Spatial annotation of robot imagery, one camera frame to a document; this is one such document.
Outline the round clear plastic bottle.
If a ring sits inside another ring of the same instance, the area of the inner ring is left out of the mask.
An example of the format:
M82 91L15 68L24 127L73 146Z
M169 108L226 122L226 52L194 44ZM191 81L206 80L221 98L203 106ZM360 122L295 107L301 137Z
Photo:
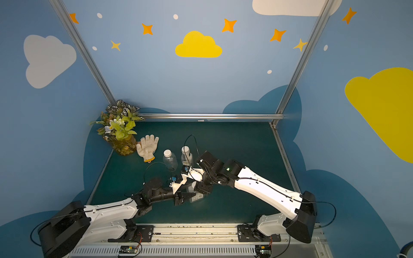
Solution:
M176 155L172 152L172 156L166 158L163 156L163 163L168 167L170 172L175 172L178 167Z

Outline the square clear plastic bottle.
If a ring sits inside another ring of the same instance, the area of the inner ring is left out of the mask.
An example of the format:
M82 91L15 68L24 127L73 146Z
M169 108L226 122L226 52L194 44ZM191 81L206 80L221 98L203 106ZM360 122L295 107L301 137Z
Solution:
M189 191L189 189L188 189L188 192L195 194L193 197L190 198L190 200L189 200L190 203L197 202L197 201L199 201L199 200L201 200L201 199L204 198L204 194L199 193L199 192L197 192L196 190L195 190L195 191Z

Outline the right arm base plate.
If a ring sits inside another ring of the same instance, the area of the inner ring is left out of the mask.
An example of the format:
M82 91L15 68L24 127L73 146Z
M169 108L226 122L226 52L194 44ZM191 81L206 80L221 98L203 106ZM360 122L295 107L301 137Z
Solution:
M246 242L281 242L281 236L279 234L273 234L266 236L258 229L254 228L250 224L237 225L238 241L242 243Z

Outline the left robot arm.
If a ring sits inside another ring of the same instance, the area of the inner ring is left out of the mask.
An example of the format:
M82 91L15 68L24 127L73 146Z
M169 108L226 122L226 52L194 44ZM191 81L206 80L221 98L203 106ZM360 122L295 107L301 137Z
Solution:
M153 203L172 200L178 206L195 195L163 188L162 181L154 178L140 192L122 201L101 205L69 203L38 228L43 256L64 258L82 245L132 241L137 235L132 220L149 213Z

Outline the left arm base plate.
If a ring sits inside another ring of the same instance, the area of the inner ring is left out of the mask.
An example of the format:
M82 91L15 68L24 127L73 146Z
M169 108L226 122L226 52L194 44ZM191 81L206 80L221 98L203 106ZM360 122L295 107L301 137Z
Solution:
M153 237L153 225L135 225L118 239L108 239L109 243L150 243Z

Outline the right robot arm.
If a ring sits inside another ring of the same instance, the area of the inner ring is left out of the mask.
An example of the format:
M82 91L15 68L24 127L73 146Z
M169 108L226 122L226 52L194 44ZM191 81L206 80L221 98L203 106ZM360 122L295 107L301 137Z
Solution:
M196 163L204 171L202 183L206 184L206 189L200 192L208 194L214 184L245 191L279 211L275 215L256 218L253 227L261 234L269 237L285 230L292 238L305 244L311 243L317 218L314 194L283 188L236 160L223 163L208 151Z

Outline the tall clear labelled bottle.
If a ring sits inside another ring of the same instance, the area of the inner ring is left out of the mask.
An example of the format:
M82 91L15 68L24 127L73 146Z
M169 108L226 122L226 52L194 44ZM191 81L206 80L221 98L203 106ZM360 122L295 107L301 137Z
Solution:
M193 162L193 156L192 154L183 154L181 155L181 160L182 160L182 164L184 166L193 166L194 162Z

